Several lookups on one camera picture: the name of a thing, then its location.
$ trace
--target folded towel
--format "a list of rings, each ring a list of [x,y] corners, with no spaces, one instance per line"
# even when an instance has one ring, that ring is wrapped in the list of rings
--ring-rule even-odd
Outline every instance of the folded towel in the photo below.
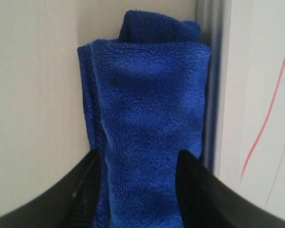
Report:
[[[210,49],[191,21],[129,11],[118,39],[78,49],[85,119],[103,160],[96,228],[181,228],[178,151],[201,154]]]

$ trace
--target blue towel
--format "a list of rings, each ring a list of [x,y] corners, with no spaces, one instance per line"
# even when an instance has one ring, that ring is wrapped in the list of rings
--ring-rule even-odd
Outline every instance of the blue towel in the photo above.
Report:
[[[178,152],[200,157],[210,49],[191,21],[129,11],[120,36],[78,49],[91,147],[103,157],[95,228],[181,228]]]

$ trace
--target white surface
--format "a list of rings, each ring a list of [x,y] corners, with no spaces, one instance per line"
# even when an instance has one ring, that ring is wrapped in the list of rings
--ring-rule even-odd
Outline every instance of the white surface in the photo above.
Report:
[[[193,0],[0,0],[0,215],[88,152],[76,49],[118,35],[130,9],[193,19]]]
[[[285,70],[264,133],[240,174],[266,117],[285,56],[285,0],[226,1],[216,175],[265,208],[285,141]],[[285,156],[266,210],[285,219]]]

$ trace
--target towel texture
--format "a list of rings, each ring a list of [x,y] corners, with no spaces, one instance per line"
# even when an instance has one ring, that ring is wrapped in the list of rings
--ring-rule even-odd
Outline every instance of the towel texture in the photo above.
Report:
[[[120,36],[78,49],[85,119],[103,156],[96,228],[181,228],[178,152],[201,154],[210,49],[191,21],[129,11]]]

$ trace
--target white wall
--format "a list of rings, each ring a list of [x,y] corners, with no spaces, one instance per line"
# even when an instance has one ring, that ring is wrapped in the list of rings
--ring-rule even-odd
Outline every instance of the white wall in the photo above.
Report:
[[[216,175],[249,201],[285,219],[285,70],[267,127],[262,127],[285,56],[285,0],[226,1]]]
[[[194,18],[194,0],[0,0],[0,215],[88,152],[76,48],[118,35],[129,9]]]

